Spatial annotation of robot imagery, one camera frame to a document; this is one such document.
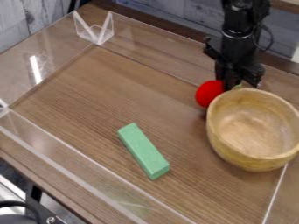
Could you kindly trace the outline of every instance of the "green foam block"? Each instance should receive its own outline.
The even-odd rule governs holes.
[[[134,123],[130,123],[117,131],[117,135],[136,162],[142,167],[148,178],[157,179],[169,171],[169,163],[154,148],[144,132]]]

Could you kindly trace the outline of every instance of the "acrylic corner bracket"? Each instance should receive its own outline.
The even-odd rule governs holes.
[[[92,42],[94,45],[101,46],[114,36],[113,17],[110,12],[106,13],[106,18],[102,26],[98,26],[96,24],[88,26],[76,11],[73,11],[72,15],[77,35],[86,41]]]

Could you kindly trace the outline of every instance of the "wooden tabletop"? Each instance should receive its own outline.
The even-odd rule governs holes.
[[[85,5],[80,13],[88,21],[102,22],[105,12],[93,4]],[[181,51],[181,55],[188,56],[194,51],[198,54],[190,62],[198,72],[192,74],[190,63],[185,61],[181,63],[184,71],[190,71],[198,82],[212,79],[213,62],[196,44],[197,48],[182,42],[173,47],[184,49],[184,46],[190,50]],[[130,52],[130,57],[146,62],[166,60],[161,52],[152,51],[156,55],[146,58],[146,49],[141,52],[138,49],[141,45]],[[265,67],[263,89],[280,95],[299,109],[297,85],[296,76]],[[192,84],[108,49],[92,46],[12,106],[81,154],[74,155],[40,139],[33,131],[24,130],[37,149],[64,169],[45,163],[4,134],[0,134],[0,155],[86,222],[132,223],[137,220],[130,220],[92,190],[106,192],[108,186],[98,178],[97,166],[88,164],[85,157],[166,205],[166,211],[174,210],[177,217],[185,217],[173,223],[256,224],[264,219],[280,171],[248,173],[217,157],[206,139],[205,111],[196,105],[194,91]],[[156,181],[148,179],[117,138],[117,129],[129,123],[137,123],[170,163],[169,173]],[[173,212],[165,217],[165,212],[158,213],[157,209],[137,208],[141,202],[132,200],[133,196],[122,189],[114,190],[124,195],[117,198],[120,206],[128,207],[125,202],[134,201],[129,211],[138,219],[148,223],[172,223]],[[289,213],[296,213],[297,203],[289,205],[285,200],[280,201],[275,215],[291,221]],[[281,207],[289,208],[289,213],[279,209]]]

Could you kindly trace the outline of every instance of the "red ball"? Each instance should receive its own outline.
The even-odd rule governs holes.
[[[196,102],[206,108],[210,105],[212,100],[224,92],[222,81],[221,80],[208,80],[205,81],[194,95]]]

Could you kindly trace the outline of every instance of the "wooden bowl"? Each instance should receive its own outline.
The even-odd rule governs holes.
[[[221,94],[208,108],[206,131],[220,157],[251,172],[281,167],[299,151],[299,113],[261,90]]]

